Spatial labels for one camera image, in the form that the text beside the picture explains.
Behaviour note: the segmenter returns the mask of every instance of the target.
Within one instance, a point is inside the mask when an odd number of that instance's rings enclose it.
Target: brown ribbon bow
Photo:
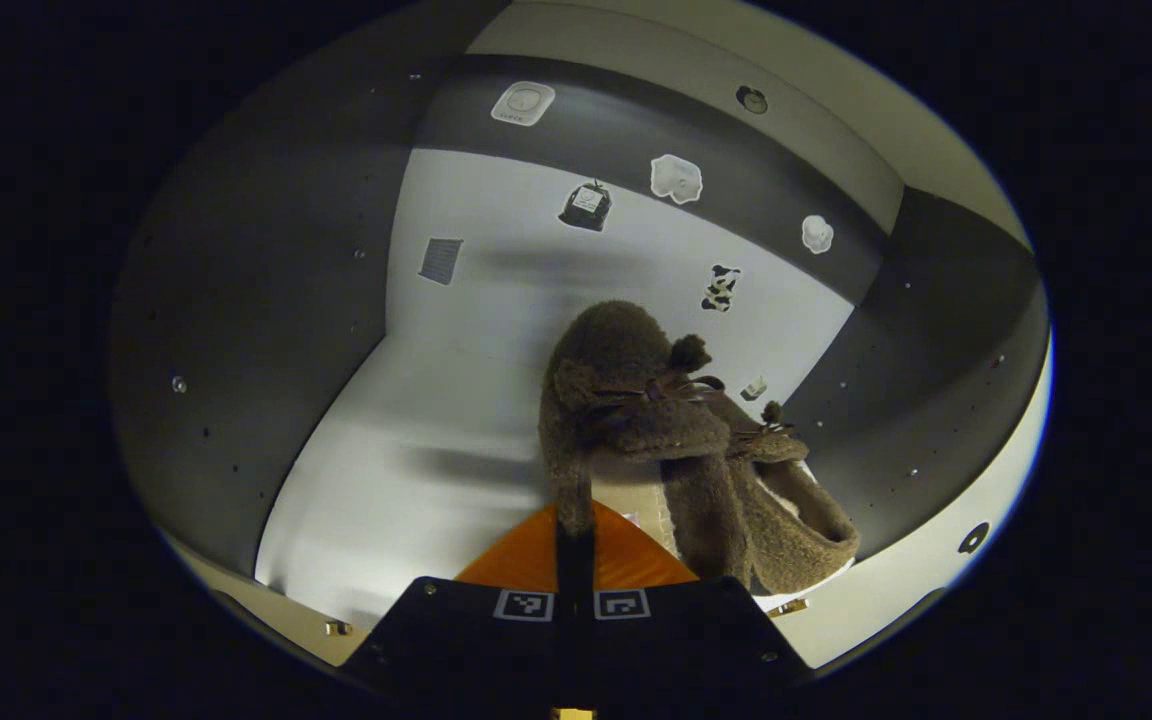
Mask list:
[[[669,370],[657,378],[649,379],[643,387],[616,386],[604,384],[594,387],[594,402],[591,416],[596,423],[607,424],[620,418],[628,407],[637,402],[659,402],[680,400],[684,402],[707,402],[713,393],[722,392],[726,386],[721,379],[713,376],[689,378],[687,373]]]
[[[732,437],[740,442],[741,446],[750,447],[755,442],[760,441],[764,437],[768,435],[781,435],[790,437],[794,434],[794,425],[782,425],[781,423],[765,423],[761,427],[757,430],[733,430]]]

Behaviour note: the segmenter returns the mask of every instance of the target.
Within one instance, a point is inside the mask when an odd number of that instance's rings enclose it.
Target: pom-pom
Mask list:
[[[705,341],[695,334],[679,338],[679,341],[673,343],[673,350],[669,351],[669,366],[682,370],[684,373],[695,373],[696,370],[704,367],[712,359],[713,357],[705,353]]]
[[[780,423],[781,420],[781,404],[776,401],[771,401],[767,407],[763,409],[763,420],[767,424]]]

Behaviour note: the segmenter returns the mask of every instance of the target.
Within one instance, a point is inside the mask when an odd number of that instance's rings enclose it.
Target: white floor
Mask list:
[[[714,357],[704,373],[733,393],[763,374],[768,388],[746,404],[752,415],[790,395],[851,313],[809,274],[668,199],[608,185],[604,232],[559,222],[589,180],[412,152],[389,255],[388,336],[279,493],[257,556],[260,583],[371,628],[412,578],[453,577],[540,509],[540,374],[567,324],[593,302],[639,302],[670,338],[699,333]],[[465,241],[450,286],[419,275],[430,238]],[[700,308],[714,264],[742,272],[727,313]]]

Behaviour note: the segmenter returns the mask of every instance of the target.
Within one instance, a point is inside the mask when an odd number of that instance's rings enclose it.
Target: gray square patch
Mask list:
[[[463,240],[430,238],[425,247],[425,264],[420,265],[420,276],[440,285],[452,285],[452,273],[461,255]]]

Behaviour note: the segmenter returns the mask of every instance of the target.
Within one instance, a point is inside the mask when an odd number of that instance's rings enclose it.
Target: orange platform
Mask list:
[[[554,505],[522,521],[457,575],[462,583],[558,592]],[[660,543],[617,511],[594,501],[594,589],[657,588],[698,579]]]

